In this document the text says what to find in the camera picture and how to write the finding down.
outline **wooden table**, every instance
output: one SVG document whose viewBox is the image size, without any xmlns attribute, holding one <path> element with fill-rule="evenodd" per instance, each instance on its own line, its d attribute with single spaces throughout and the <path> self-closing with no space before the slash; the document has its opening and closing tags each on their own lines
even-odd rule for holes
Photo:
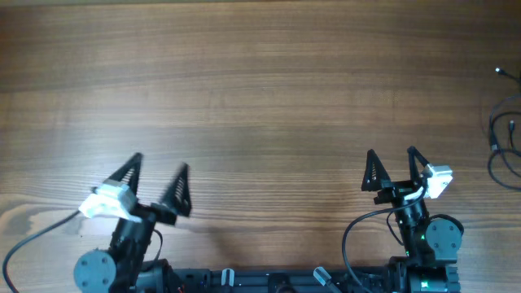
<svg viewBox="0 0 521 293">
<path fill-rule="evenodd" d="M 194 209 L 159 225 L 176 268 L 342 268 L 374 148 L 406 179 L 406 148 L 449 164 L 431 213 L 466 227 L 465 292 L 515 292 L 521 195 L 485 169 L 482 126 L 516 91 L 514 2 L 249 2 L 0 10 L 0 257 L 68 215 L 135 151 L 156 201 L 180 162 Z M 76 291 L 77 258 L 116 220 L 78 217 L 11 260 L 21 291 Z M 153 238 L 151 259 L 159 246 Z M 355 265 L 404 255 L 385 217 L 348 240 Z M 7 291 L 2 280 L 0 291 Z"/>
</svg>

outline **wood grain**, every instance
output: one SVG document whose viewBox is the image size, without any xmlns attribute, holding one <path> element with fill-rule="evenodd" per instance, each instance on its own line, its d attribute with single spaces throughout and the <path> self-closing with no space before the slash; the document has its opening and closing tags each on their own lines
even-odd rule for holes
<svg viewBox="0 0 521 293">
<path fill-rule="evenodd" d="M 463 291 L 518 291 L 521 197 L 488 177 L 482 125 L 516 91 L 493 69 L 521 69 L 520 16 L 515 2 L 1 9 L 0 257 L 141 151 L 144 203 L 191 166 L 193 216 L 159 227 L 174 267 L 341 268 L 346 225 L 376 209 L 360 192 L 367 150 L 397 180 L 415 145 L 454 170 L 427 205 L 466 227 Z M 80 217 L 30 243 L 15 284 L 76 291 L 77 258 L 115 223 Z M 404 252 L 377 216 L 348 254 Z"/>
</svg>

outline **wooden tabletop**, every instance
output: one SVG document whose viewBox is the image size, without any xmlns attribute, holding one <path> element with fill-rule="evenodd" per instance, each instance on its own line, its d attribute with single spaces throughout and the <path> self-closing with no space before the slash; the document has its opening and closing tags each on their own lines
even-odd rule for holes
<svg viewBox="0 0 521 293">
<path fill-rule="evenodd" d="M 414 145 L 453 169 L 427 206 L 466 228 L 463 291 L 519 291 L 521 195 L 489 178 L 482 129 L 517 90 L 494 68 L 521 69 L 520 16 L 514 2 L 434 0 L 2 9 L 0 257 L 140 151 L 143 203 L 191 167 L 191 217 L 158 225 L 173 267 L 343 268 L 345 227 L 384 208 L 360 191 L 366 152 L 402 180 Z M 115 223 L 79 216 L 30 243 L 13 281 L 77 291 L 74 264 Z M 348 254 L 405 252 L 377 216 Z"/>
</svg>

